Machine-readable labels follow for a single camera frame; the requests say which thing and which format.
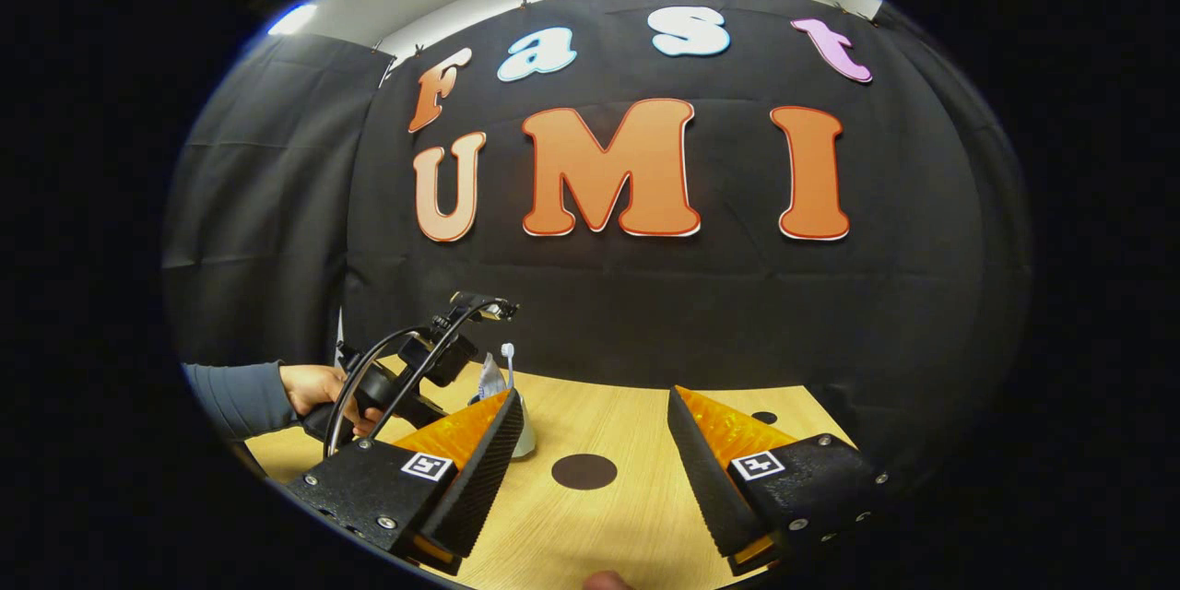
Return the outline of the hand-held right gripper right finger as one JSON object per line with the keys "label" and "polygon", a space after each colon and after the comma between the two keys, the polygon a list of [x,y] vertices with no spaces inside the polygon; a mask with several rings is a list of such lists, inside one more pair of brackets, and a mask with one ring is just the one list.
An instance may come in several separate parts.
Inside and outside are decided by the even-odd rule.
{"label": "hand-held right gripper right finger", "polygon": [[785,434],[675,385],[667,430],[732,573],[799,568],[881,510],[890,473],[840,435]]}

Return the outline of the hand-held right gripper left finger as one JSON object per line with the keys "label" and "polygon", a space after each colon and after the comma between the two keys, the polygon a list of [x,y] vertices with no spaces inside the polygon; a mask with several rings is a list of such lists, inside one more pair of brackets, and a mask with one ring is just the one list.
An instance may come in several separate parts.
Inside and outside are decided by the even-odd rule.
{"label": "hand-held right gripper left finger", "polygon": [[346,444],[284,490],[371,548],[457,573],[523,427],[520,394],[502,391],[396,442]]}

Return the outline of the white toothpaste tube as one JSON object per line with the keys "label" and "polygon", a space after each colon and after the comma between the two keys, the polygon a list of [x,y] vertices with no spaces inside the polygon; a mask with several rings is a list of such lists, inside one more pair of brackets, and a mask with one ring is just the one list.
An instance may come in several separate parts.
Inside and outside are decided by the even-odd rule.
{"label": "white toothpaste tube", "polygon": [[486,354],[479,376],[478,376],[478,391],[477,401],[483,401],[485,398],[494,396],[500,392],[509,388],[509,380],[505,376],[502,366],[493,358],[492,352]]}

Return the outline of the pale blue cup wooden handle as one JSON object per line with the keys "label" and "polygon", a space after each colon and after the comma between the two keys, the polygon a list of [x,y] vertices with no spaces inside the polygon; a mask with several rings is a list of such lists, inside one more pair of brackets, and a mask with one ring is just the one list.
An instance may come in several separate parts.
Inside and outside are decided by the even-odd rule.
{"label": "pale blue cup wooden handle", "polygon": [[[476,393],[476,395],[468,396],[468,401],[466,404],[468,406],[479,404],[480,401],[485,400],[485,398],[493,396],[500,393],[502,391],[504,391],[504,388],[502,389],[492,388],[490,391],[481,391],[479,393]],[[537,435],[535,432],[535,425],[532,425],[531,417],[530,414],[527,414],[527,404],[524,401],[523,398],[520,398],[520,407],[522,407],[523,425],[520,435],[518,435],[517,442],[514,442],[514,450],[513,450],[514,461],[524,460],[527,458],[527,455],[535,454],[535,450],[537,448]]]}

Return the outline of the dark brown round coaster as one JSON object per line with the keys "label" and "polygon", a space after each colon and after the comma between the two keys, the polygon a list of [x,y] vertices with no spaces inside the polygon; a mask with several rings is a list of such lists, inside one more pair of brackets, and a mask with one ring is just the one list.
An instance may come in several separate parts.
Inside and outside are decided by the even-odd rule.
{"label": "dark brown round coaster", "polygon": [[558,459],[549,473],[562,489],[601,490],[616,479],[620,468],[607,455],[577,453]]}

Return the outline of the wooden desktop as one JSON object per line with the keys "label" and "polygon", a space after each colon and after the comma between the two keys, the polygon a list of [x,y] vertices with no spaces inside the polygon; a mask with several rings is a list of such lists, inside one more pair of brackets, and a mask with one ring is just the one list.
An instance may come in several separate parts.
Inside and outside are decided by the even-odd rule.
{"label": "wooden desktop", "polygon": [[[424,384],[421,393],[452,415],[468,407],[479,371],[480,363],[468,363],[455,384],[445,388]],[[622,573],[638,590],[713,590],[733,579],[784,572],[787,569],[778,564],[738,576],[717,552],[667,430],[671,388],[577,384],[518,372],[514,391],[527,404],[537,448],[509,464],[476,548],[457,573],[372,548],[312,514],[442,590],[578,590],[586,573],[599,570]],[[833,433],[851,442],[800,385],[696,392],[788,435]],[[408,422],[393,420],[375,441],[396,442],[412,433]],[[300,428],[260,435],[248,448],[286,493],[286,481],[324,460],[321,444]],[[577,453],[607,455],[620,473],[607,489],[562,489],[549,470]]]}

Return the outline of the black backdrop cloth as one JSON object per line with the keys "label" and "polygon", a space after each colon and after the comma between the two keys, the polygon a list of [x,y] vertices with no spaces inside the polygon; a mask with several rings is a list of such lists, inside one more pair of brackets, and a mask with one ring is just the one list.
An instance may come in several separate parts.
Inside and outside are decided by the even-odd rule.
{"label": "black backdrop cloth", "polygon": [[813,0],[544,0],[396,61],[268,37],[173,170],[182,360],[327,363],[458,290],[583,384],[804,385],[897,489],[1020,346],[1032,219],[966,76],[903,18]]}

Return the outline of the ceiling light panel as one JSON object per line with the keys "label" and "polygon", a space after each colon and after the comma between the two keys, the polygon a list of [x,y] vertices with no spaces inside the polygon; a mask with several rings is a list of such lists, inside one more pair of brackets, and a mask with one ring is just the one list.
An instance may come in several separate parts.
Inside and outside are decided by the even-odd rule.
{"label": "ceiling light panel", "polygon": [[268,37],[288,37],[291,34],[299,34],[301,30],[312,22],[315,18],[319,6],[313,4],[303,4],[299,6],[293,6],[282,18],[277,18],[270,24],[266,31]]}

